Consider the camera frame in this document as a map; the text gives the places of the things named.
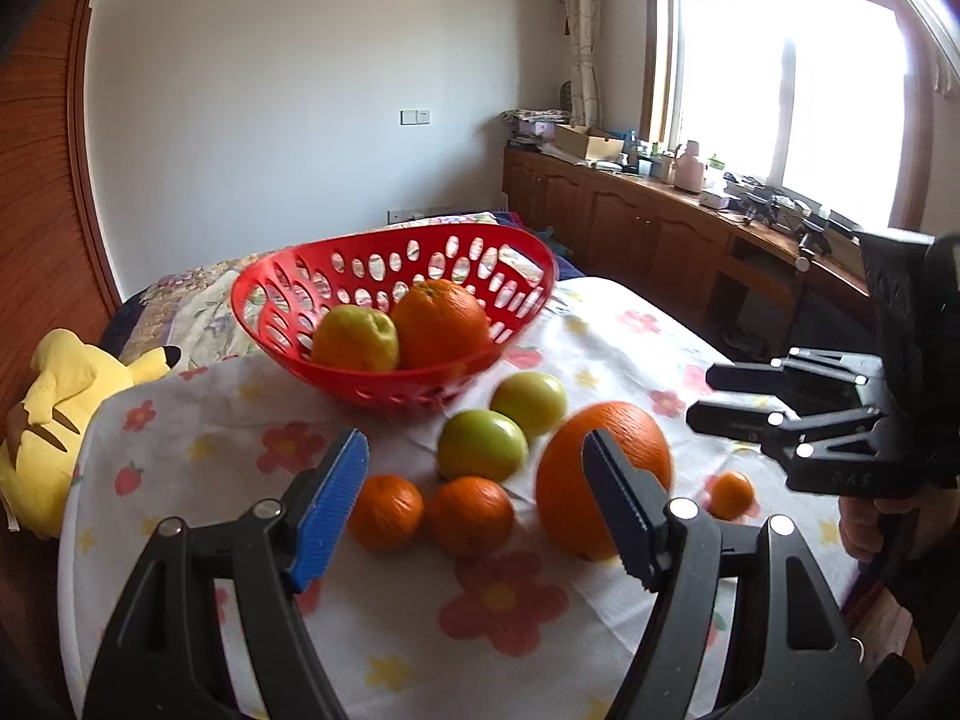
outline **floral tablecloth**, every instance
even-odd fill
[[[613,282],[563,282],[505,359],[453,404],[486,405],[516,370],[543,370],[568,388],[570,410],[629,400],[664,429],[674,494],[704,494],[723,469],[747,473],[757,505],[800,525],[834,593],[856,564],[839,547],[836,502],[791,493],[755,447],[696,436],[685,407],[709,394],[704,371],[723,357],[666,314]],[[104,403],[85,437],[61,540],[59,613],[64,667],[80,710],[98,642],[128,572],[155,524],[233,519],[312,466],[347,425],[371,442],[371,473],[397,473],[430,495],[443,417],[415,423],[347,410],[260,353],[129,389]],[[559,552],[536,520],[533,482],[544,440],[507,480],[517,527],[496,554],[454,562],[424,541],[376,557],[344,536],[328,574],[299,607],[352,718],[600,720],[646,625],[653,596],[619,562]],[[242,645],[232,587],[217,589],[227,659],[241,709],[265,710]],[[691,711],[712,706],[733,609],[722,581]]]

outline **window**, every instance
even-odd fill
[[[658,0],[667,16],[648,20],[645,132],[671,146],[698,141],[734,172],[885,227],[915,177],[904,120],[920,89],[895,3]]]
[[[867,0],[678,0],[671,141],[885,227],[904,133],[904,39]]]

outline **wooden cabinet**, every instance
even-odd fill
[[[659,229],[656,204],[628,199],[607,187],[593,188],[590,202],[590,273],[644,293]]]
[[[510,210],[520,214],[520,218],[532,229],[546,227],[544,213],[544,177],[531,165],[507,154],[503,165],[503,191],[510,199]]]
[[[725,333],[738,323],[747,293],[766,298],[782,316],[777,337],[767,333],[765,340],[771,354],[784,351],[805,288],[794,269],[795,240],[757,225],[745,228],[648,179],[611,176],[539,153],[506,152],[503,191],[529,227],[553,228],[585,274],[623,284],[731,356],[738,352],[724,346]],[[850,286],[853,276],[830,267],[824,276],[847,279],[851,303],[872,311],[866,287]]]
[[[687,327],[700,327],[707,312],[726,245],[721,232],[711,218],[695,209],[685,213],[671,209],[659,215],[644,296]]]
[[[558,162],[544,172],[544,227],[553,227],[554,239],[570,250],[570,261],[586,266],[590,203],[575,170]]]

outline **pikachu plush toy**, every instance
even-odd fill
[[[19,525],[56,538],[80,442],[97,407],[122,389],[160,378],[179,360],[179,348],[153,349],[123,365],[69,330],[44,336],[30,367],[37,375],[7,416],[0,445],[0,493]]]

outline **large orange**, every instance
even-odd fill
[[[478,557],[510,538],[514,507],[496,482],[461,476],[440,488],[427,505],[426,518],[443,552]]]
[[[416,536],[424,521],[424,498],[398,476],[371,476],[357,496],[347,529],[373,552],[392,552]]]
[[[587,406],[555,433],[536,470],[534,498],[544,531],[557,546],[588,560],[616,555],[616,546],[584,477],[581,451],[591,430],[606,428],[630,463],[656,476],[666,490],[673,482],[670,447],[645,410],[611,401]]]
[[[414,285],[390,312],[400,337],[400,367],[453,362],[489,346],[490,320],[459,284],[432,279]]]

